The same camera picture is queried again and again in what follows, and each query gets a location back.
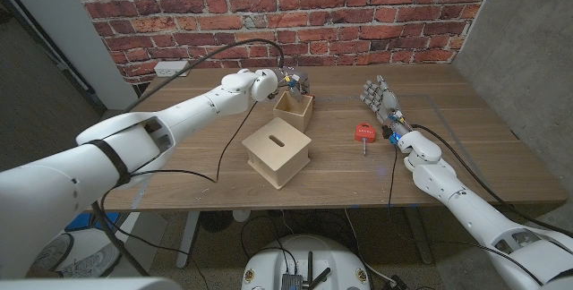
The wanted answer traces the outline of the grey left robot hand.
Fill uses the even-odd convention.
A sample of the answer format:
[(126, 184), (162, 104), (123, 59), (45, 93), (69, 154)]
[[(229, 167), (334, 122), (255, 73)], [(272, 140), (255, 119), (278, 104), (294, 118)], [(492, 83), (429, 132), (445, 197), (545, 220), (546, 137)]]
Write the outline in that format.
[(278, 69), (278, 88), (285, 88), (289, 95), (301, 102), (303, 95), (310, 93), (310, 80), (307, 72), (294, 67)]

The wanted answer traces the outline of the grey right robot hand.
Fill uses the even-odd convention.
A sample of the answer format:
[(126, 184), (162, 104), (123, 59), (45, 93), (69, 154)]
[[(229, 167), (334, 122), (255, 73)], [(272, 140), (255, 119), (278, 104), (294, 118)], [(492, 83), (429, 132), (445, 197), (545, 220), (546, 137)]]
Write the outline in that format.
[(360, 99), (381, 123), (383, 138), (392, 144), (396, 145), (405, 134), (413, 130), (401, 111), (398, 98), (380, 75), (376, 82), (367, 81), (364, 84)]

